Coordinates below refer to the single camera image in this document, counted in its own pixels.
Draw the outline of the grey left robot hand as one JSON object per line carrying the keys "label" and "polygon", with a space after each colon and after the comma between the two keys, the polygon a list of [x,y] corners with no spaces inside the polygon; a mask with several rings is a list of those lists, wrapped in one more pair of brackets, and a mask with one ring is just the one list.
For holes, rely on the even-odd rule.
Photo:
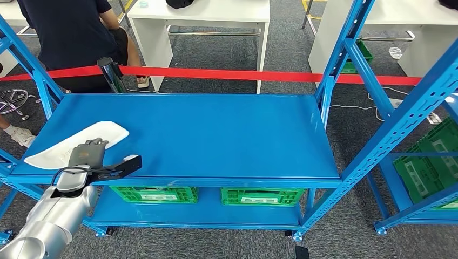
{"label": "grey left robot hand", "polygon": [[102,138],[87,140],[75,147],[70,155],[68,165],[87,165],[91,169],[100,169],[103,166],[105,147],[109,142]]}

